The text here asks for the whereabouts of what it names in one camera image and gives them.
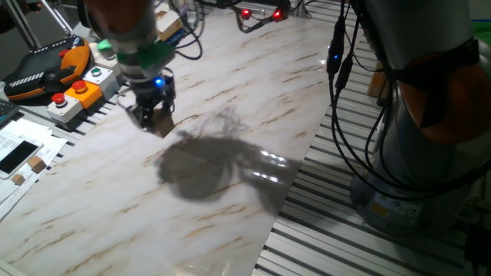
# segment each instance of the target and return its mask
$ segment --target orange device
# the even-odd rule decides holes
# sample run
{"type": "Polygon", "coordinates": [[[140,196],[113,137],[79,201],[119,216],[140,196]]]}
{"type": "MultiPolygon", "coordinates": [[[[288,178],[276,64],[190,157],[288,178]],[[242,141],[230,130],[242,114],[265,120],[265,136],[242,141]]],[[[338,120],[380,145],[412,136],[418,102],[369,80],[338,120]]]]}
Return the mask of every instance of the orange device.
{"type": "Polygon", "coordinates": [[[75,81],[64,94],[79,100],[84,109],[89,108],[102,97],[101,89],[85,80],[75,81]]]}
{"type": "Polygon", "coordinates": [[[79,80],[91,62],[89,44],[77,36],[65,38],[22,58],[17,70],[3,81],[10,101],[44,93],[58,93],[79,80]]]}

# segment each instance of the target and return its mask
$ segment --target table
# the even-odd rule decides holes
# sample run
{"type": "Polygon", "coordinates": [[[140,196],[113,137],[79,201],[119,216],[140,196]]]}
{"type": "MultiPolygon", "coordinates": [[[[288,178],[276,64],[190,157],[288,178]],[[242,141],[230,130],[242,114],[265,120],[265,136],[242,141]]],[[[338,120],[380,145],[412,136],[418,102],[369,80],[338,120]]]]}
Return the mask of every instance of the table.
{"type": "Polygon", "coordinates": [[[170,64],[176,129],[115,108],[0,223],[0,259],[28,275],[251,274],[329,104],[333,25],[244,35],[223,12],[200,61],[170,64]]]}

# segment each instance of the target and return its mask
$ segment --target black connector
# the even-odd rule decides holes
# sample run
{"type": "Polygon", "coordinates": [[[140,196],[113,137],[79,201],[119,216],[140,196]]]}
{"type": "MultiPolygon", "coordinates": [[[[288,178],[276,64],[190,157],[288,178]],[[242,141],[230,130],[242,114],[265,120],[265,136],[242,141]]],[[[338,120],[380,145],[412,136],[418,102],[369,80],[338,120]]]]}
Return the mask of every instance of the black connector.
{"type": "Polygon", "coordinates": [[[346,87],[353,67],[353,54],[349,53],[344,59],[339,71],[338,79],[336,80],[336,90],[341,91],[346,87]]]}
{"type": "Polygon", "coordinates": [[[344,53],[345,29],[344,18],[340,15],[338,22],[334,26],[334,36],[331,40],[331,46],[329,46],[327,72],[330,80],[334,80],[334,75],[339,72],[339,67],[341,66],[341,59],[344,53]]]}

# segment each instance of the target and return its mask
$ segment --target blue led light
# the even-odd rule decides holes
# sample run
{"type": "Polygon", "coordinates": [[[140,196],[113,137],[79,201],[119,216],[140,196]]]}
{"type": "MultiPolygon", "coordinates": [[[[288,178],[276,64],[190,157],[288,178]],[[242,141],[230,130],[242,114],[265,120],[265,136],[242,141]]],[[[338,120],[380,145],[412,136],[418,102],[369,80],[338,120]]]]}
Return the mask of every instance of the blue led light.
{"type": "Polygon", "coordinates": [[[161,78],[159,78],[159,77],[158,77],[158,78],[156,78],[156,79],[155,79],[155,85],[156,85],[157,87],[162,87],[162,86],[163,86],[163,79],[161,79],[161,78]]]}

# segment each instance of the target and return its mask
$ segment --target green button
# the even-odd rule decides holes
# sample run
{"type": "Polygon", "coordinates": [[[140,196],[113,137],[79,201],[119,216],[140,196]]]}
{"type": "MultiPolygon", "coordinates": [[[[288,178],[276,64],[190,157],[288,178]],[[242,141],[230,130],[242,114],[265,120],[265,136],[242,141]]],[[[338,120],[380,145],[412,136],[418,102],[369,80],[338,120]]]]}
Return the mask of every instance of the green button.
{"type": "Polygon", "coordinates": [[[102,71],[99,68],[94,68],[92,69],[91,74],[94,77],[99,77],[102,74],[102,71]]]}
{"type": "Polygon", "coordinates": [[[104,39],[103,41],[99,42],[97,49],[99,49],[99,51],[110,51],[113,49],[113,47],[107,39],[104,39]]]}

